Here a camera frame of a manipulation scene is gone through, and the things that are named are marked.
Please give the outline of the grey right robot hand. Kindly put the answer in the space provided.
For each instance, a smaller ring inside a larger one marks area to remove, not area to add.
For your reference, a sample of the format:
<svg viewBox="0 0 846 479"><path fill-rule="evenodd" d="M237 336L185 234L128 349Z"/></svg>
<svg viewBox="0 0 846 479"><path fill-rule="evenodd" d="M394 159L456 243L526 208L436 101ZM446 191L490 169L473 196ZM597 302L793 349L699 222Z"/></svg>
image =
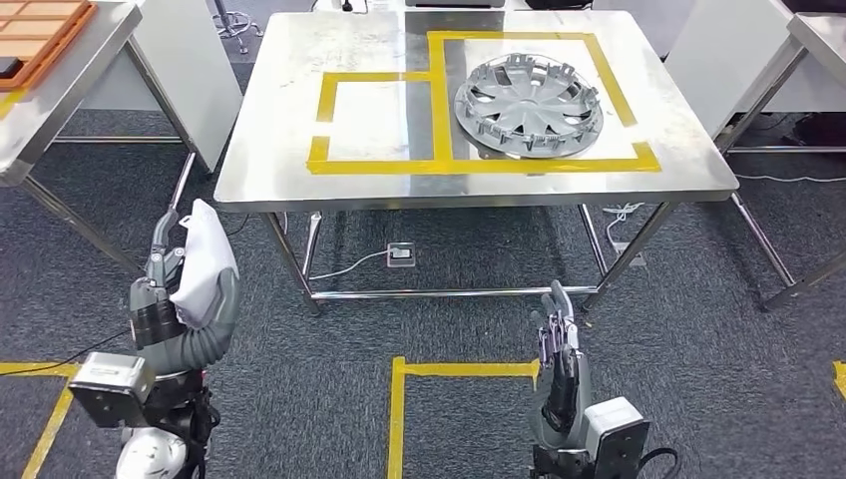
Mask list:
<svg viewBox="0 0 846 479"><path fill-rule="evenodd" d="M543 309L531 319L537 328L539 366L529 412L537 443L548 450L582 449L583 419L592 403L592 382L581 351L569 294L557 280L541 296Z"/></svg>

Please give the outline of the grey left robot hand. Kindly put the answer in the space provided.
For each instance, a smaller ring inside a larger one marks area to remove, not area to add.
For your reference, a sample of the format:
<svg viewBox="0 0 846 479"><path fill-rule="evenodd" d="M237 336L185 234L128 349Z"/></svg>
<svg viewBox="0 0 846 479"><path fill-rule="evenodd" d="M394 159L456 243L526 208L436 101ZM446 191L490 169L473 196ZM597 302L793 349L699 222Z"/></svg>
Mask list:
<svg viewBox="0 0 846 479"><path fill-rule="evenodd" d="M229 350L238 322L241 281L215 210L203 201L183 217L169 208L157 221L142 277L130 286L139 355L199 368Z"/></svg>

